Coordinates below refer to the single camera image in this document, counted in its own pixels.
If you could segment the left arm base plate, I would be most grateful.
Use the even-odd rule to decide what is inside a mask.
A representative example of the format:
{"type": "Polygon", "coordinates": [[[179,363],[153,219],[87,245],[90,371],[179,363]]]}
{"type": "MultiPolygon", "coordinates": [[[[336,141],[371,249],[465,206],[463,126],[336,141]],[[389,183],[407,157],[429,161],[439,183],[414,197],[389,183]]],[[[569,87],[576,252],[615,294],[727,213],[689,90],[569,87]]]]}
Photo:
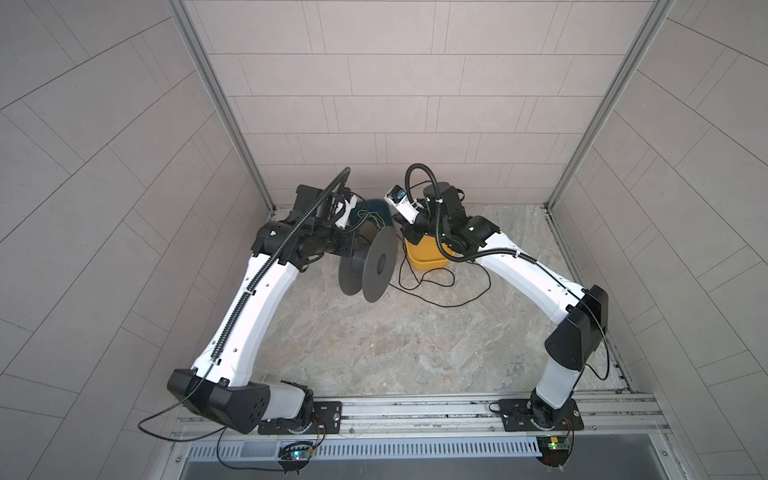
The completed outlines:
{"type": "Polygon", "coordinates": [[[316,435],[337,434],[342,415],[340,401],[314,401],[312,407],[303,406],[292,419],[262,421],[257,427],[259,435],[316,435]]]}

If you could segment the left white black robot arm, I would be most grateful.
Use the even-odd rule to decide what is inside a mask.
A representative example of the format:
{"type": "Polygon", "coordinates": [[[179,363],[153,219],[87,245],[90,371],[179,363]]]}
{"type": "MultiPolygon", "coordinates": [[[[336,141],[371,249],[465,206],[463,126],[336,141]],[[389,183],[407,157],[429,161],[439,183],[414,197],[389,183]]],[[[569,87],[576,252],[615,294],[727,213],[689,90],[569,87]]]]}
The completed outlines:
{"type": "Polygon", "coordinates": [[[293,211],[257,234],[245,277],[220,326],[188,369],[176,369],[167,389],[176,404],[221,429],[249,433],[267,420],[305,428],[312,421],[312,392],[291,382],[251,380],[269,324],[298,274],[325,254],[352,252],[356,228],[345,225],[353,196],[344,168],[324,189],[301,185],[293,211]]]}

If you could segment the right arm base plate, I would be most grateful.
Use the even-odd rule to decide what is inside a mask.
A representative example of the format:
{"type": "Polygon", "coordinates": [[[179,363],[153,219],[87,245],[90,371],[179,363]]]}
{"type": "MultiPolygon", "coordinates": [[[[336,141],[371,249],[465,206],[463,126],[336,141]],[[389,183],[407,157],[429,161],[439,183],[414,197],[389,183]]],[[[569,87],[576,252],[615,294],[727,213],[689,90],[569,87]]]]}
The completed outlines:
{"type": "Polygon", "coordinates": [[[489,405],[489,411],[501,418],[506,432],[584,429],[581,413],[573,398],[559,409],[554,409],[539,398],[500,399],[489,405]]]}

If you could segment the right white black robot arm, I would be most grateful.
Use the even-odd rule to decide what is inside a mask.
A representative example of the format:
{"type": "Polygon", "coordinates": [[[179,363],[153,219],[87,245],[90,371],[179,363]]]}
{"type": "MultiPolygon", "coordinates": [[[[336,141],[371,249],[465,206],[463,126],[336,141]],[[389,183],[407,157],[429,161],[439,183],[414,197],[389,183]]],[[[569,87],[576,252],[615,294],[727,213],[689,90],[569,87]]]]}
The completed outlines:
{"type": "Polygon", "coordinates": [[[517,414],[540,430],[572,424],[567,411],[590,356],[605,342],[607,293],[568,280],[518,247],[499,226],[469,216],[458,189],[440,182],[426,165],[415,163],[404,184],[392,188],[387,202],[396,211],[404,237],[417,243],[433,239],[441,257],[476,263],[527,296],[555,328],[545,341],[548,360],[528,402],[517,414]]]}

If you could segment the dark grey cable spool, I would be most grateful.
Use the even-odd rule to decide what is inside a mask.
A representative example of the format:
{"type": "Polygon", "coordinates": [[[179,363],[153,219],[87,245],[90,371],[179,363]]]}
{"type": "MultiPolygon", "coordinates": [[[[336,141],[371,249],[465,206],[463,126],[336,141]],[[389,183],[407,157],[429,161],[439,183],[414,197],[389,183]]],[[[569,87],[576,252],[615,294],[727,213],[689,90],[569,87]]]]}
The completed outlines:
{"type": "Polygon", "coordinates": [[[393,226],[378,229],[367,222],[357,232],[353,255],[342,257],[339,262],[341,291],[348,296],[361,292],[369,303],[378,301],[389,286],[398,248],[398,236],[393,226]]]}

